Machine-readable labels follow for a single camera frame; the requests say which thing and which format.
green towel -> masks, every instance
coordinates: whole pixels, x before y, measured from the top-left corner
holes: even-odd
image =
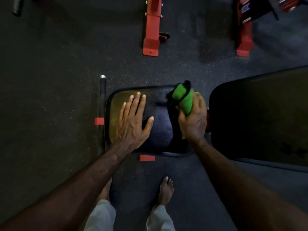
[[[195,91],[191,88],[190,81],[186,80],[184,83],[179,84],[172,93],[172,98],[179,102],[179,107],[183,109],[186,116],[190,115],[192,110],[192,97]]]

left hand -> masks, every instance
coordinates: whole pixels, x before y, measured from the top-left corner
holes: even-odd
[[[131,95],[128,102],[124,102],[115,132],[115,143],[123,144],[129,153],[140,147],[148,139],[153,127],[154,117],[150,117],[144,130],[141,128],[146,96],[142,96],[137,110],[140,95],[140,92],[137,92],[135,98]]]

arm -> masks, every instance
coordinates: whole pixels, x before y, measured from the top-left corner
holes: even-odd
[[[308,215],[284,201],[204,139],[206,105],[196,94],[191,114],[180,111],[181,131],[196,152],[238,230],[307,230]]]
[[[153,117],[144,130],[141,129],[146,97],[142,97],[138,110],[140,93],[133,98],[131,96],[122,106],[117,140],[109,151],[49,195],[7,220],[0,230],[76,230],[126,155],[140,147],[150,134]]]

hand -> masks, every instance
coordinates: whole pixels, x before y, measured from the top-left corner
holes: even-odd
[[[129,153],[140,147],[148,139],[154,121],[154,117],[150,117],[144,130],[142,130],[142,115],[146,96],[142,96],[137,110],[139,100],[140,92],[137,92],[135,98],[131,95],[128,102],[124,102],[115,132],[116,143],[120,143],[123,147],[126,147]]]
[[[189,116],[185,116],[184,111],[180,110],[179,125],[182,135],[190,143],[198,143],[200,140],[204,140],[207,109],[205,100],[199,93],[194,93],[192,104]]]

black rubber floor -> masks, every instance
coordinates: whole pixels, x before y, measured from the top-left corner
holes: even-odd
[[[192,81],[208,100],[219,84],[306,66],[308,11],[300,6],[254,23],[256,46],[235,56],[231,0],[163,0],[157,58],[142,55],[145,0],[0,0],[0,222],[50,192],[98,156],[98,76],[107,92]],[[239,163],[308,211],[308,174]],[[129,156],[112,184],[115,230],[145,230],[162,178],[175,193],[176,230],[235,230],[195,155],[139,162]]]

